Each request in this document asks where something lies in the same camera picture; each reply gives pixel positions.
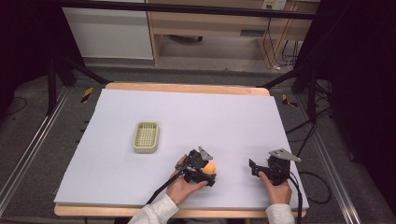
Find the white sleeve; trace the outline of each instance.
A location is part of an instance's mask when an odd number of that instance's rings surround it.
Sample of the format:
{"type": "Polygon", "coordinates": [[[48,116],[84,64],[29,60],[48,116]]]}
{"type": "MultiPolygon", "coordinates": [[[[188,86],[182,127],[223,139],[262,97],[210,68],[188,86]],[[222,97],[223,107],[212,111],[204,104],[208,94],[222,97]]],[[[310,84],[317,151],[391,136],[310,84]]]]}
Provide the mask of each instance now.
{"type": "Polygon", "coordinates": [[[269,206],[265,212],[270,224],[294,224],[294,216],[291,213],[290,205],[285,203],[275,203],[269,206]]]}
{"type": "Polygon", "coordinates": [[[128,224],[163,224],[177,211],[177,205],[167,194],[164,194],[158,202],[144,206],[128,224]]]}

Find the hand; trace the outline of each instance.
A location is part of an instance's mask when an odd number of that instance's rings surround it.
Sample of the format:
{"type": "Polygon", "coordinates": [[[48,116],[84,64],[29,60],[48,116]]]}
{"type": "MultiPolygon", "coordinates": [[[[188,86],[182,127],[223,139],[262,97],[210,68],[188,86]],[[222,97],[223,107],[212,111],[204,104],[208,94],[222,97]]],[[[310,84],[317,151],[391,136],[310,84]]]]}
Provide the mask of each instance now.
{"type": "MultiPolygon", "coordinates": [[[[177,164],[181,165],[187,156],[182,157],[177,164]]],[[[176,175],[178,170],[175,170],[171,177],[176,175]]],[[[191,185],[187,183],[183,176],[180,175],[172,184],[168,186],[166,194],[174,201],[176,205],[183,203],[192,193],[196,190],[203,188],[207,185],[207,181],[202,181],[198,184],[191,185]]]]}
{"type": "Polygon", "coordinates": [[[271,180],[268,179],[267,175],[260,171],[259,176],[262,179],[262,183],[268,191],[270,197],[270,203],[290,203],[291,198],[291,188],[288,181],[283,182],[278,186],[274,186],[271,180]]]}

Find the white cabinet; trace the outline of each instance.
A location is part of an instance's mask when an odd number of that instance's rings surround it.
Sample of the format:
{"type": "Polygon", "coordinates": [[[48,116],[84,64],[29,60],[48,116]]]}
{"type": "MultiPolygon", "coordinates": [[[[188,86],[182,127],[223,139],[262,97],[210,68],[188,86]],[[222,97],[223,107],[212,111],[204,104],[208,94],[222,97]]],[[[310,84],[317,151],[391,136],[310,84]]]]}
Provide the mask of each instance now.
{"type": "Polygon", "coordinates": [[[64,14],[82,57],[153,59],[146,12],[64,7],[64,14]]]}

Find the person's arm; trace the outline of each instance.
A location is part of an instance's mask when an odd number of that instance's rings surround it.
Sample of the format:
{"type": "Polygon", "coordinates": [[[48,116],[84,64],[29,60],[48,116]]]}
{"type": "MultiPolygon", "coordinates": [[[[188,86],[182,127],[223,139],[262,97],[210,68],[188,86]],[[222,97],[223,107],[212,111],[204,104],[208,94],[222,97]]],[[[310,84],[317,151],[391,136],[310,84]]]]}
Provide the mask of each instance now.
{"type": "Polygon", "coordinates": [[[271,205],[265,210],[270,224],[291,224],[294,223],[294,216],[291,213],[290,199],[291,188],[287,181],[278,186],[274,186],[264,172],[259,172],[262,183],[268,191],[271,205]]]}
{"type": "MultiPolygon", "coordinates": [[[[177,164],[182,164],[187,156],[182,157],[177,164]]],[[[144,206],[130,221],[129,224],[162,224],[178,211],[178,206],[183,203],[196,190],[207,185],[207,181],[200,182],[195,185],[187,183],[183,176],[180,175],[173,183],[171,183],[166,194],[156,203],[144,206]]]]}

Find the white paper sheet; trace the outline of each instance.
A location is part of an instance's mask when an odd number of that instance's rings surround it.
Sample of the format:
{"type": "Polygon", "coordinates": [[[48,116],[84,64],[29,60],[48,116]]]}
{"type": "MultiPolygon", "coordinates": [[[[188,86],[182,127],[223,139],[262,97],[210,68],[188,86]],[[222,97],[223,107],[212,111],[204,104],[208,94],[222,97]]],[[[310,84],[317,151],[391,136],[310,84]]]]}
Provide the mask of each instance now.
{"type": "MultiPolygon", "coordinates": [[[[181,207],[269,206],[248,159],[266,166],[269,151],[290,151],[273,97],[117,90],[102,91],[55,202],[144,205],[173,173],[176,162],[198,146],[214,157],[216,184],[193,193],[181,207]],[[135,125],[147,120],[159,123],[158,149],[136,154],[135,125]]],[[[301,183],[294,162],[291,171],[301,183]]],[[[290,204],[297,208],[297,190],[290,186],[290,204]]],[[[306,209],[301,184],[300,190],[306,209]]]]}

